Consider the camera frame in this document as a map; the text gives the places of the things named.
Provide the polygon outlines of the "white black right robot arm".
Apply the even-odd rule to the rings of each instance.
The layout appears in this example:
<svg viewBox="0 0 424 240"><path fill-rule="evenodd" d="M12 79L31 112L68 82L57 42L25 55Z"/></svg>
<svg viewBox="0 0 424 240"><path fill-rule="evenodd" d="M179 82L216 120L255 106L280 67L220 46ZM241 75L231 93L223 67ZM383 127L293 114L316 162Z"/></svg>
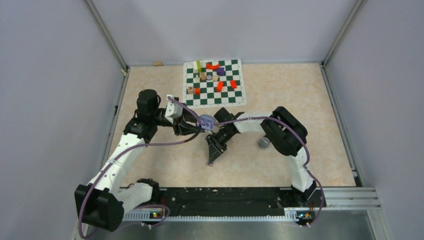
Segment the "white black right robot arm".
<svg viewBox="0 0 424 240"><path fill-rule="evenodd" d="M279 106L270 113L232 114L222 107L214 118L217 125L222 127L218 132L206 136L207 165L211 166L227 150L227 142L235 135L261 133L280 154L288 158L294 202L299 206L307 206L313 200L317 181L308 170L308 131L286 108Z"/></svg>

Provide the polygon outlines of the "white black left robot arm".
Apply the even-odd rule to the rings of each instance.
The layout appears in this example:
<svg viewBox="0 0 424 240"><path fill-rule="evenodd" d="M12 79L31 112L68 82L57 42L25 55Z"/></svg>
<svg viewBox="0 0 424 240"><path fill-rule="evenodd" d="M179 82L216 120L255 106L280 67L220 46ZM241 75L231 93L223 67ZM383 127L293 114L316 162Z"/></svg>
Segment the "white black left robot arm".
<svg viewBox="0 0 424 240"><path fill-rule="evenodd" d="M158 127L170 127L177 136L189 135L186 142L202 132L197 113L173 95L166 99L166 107L161 108L162 99L155 90L140 91L137 108L116 149L88 184L76 188L77 227L82 239L89 238L83 232L83 224L114 232L128 212L143 203L154 207L160 202L161 194L155 190L154 183L139 182L125 190L120 188L137 157L147 147L157 146L151 140Z"/></svg>

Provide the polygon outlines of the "grey-blue earbud case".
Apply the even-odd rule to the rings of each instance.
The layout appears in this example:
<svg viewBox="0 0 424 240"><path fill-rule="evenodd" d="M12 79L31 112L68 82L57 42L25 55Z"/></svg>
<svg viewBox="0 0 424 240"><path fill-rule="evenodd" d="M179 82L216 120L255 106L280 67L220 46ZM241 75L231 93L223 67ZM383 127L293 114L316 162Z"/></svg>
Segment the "grey-blue earbud case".
<svg viewBox="0 0 424 240"><path fill-rule="evenodd" d="M208 114L202 114L199 116L200 123L197 123L202 130L212 131L215 127L216 119Z"/></svg>

